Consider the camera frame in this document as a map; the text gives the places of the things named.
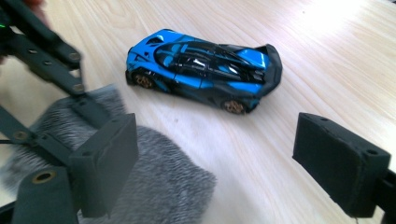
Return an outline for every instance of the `screw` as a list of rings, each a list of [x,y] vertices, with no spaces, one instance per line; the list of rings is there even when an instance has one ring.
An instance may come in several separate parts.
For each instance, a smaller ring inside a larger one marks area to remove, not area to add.
[[[27,133],[22,131],[15,132],[14,138],[17,140],[25,140],[27,138]]]
[[[82,84],[76,84],[73,86],[74,91],[84,91],[84,86]]]
[[[69,54],[69,58],[70,58],[71,60],[75,60],[75,61],[80,59],[78,53],[70,53],[70,54]]]

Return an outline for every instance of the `car spoiler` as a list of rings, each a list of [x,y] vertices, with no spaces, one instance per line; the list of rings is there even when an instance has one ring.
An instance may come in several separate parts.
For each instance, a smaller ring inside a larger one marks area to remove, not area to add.
[[[279,85],[282,76],[282,62],[276,48],[270,44],[255,49],[267,54],[270,58],[270,64],[265,71],[265,84],[259,91],[260,96],[265,96]]]

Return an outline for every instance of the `wood grain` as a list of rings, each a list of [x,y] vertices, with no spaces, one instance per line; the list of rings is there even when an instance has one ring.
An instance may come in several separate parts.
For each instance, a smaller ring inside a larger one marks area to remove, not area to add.
[[[291,158],[297,116],[332,119],[396,153],[396,6],[389,1],[53,1],[52,29],[84,54],[89,90],[115,83],[140,125],[218,179],[203,223],[355,223]],[[216,43],[276,46],[281,85],[246,116],[129,87],[126,52],[162,28]],[[10,58],[1,105],[30,125],[64,94]],[[2,147],[0,161],[9,155]],[[390,168],[396,171],[396,161]],[[5,192],[0,201],[12,196]],[[360,223],[379,223],[382,211]]]

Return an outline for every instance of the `toy car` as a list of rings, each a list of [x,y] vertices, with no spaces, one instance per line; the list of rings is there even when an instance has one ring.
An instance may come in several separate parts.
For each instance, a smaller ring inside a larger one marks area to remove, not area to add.
[[[182,95],[234,114],[252,111],[279,83],[282,63],[271,45],[218,45],[161,30],[128,52],[129,85]]]

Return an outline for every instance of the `car front wheel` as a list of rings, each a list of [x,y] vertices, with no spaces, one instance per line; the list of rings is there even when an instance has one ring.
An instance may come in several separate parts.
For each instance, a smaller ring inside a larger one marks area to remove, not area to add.
[[[237,114],[237,115],[245,114],[247,110],[247,108],[243,104],[235,100],[225,101],[222,104],[222,108],[229,113]]]
[[[134,83],[145,89],[152,89],[155,85],[151,78],[141,74],[134,75]]]

